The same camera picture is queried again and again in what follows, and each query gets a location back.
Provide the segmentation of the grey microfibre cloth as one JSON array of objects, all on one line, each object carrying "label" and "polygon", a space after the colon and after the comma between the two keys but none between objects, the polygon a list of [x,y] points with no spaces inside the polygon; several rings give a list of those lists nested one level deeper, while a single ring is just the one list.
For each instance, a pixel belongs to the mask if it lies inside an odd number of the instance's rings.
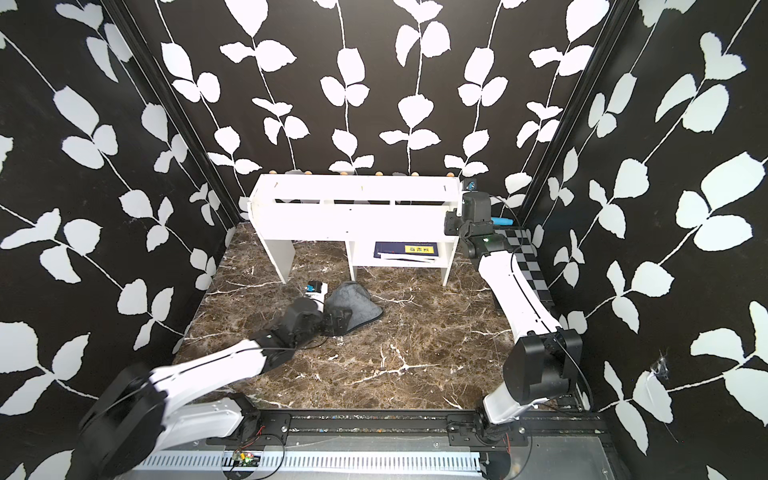
[{"label": "grey microfibre cloth", "polygon": [[360,283],[342,283],[325,301],[331,316],[333,335],[341,336],[378,320],[383,309],[371,300],[371,294]]}]

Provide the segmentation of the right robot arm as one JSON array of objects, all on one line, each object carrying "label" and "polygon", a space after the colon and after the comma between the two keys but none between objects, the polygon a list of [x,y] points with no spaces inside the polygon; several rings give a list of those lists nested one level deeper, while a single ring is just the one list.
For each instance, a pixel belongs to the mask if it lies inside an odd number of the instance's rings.
[{"label": "right robot arm", "polygon": [[444,233],[458,237],[514,337],[502,383],[483,399],[486,423],[511,423],[536,405],[574,393],[581,377],[581,336],[563,329],[529,285],[517,250],[495,231],[490,195],[464,193],[462,206],[446,214]]}]

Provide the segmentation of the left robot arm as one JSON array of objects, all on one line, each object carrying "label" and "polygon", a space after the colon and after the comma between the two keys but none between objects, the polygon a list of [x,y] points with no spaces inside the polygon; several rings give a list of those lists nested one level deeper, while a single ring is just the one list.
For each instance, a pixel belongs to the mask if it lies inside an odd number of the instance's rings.
[{"label": "left robot arm", "polygon": [[137,466],[170,437],[174,413],[233,382],[276,369],[318,336],[348,332],[354,311],[301,297],[251,338],[196,360],[122,370],[87,411],[66,476],[102,479]]}]

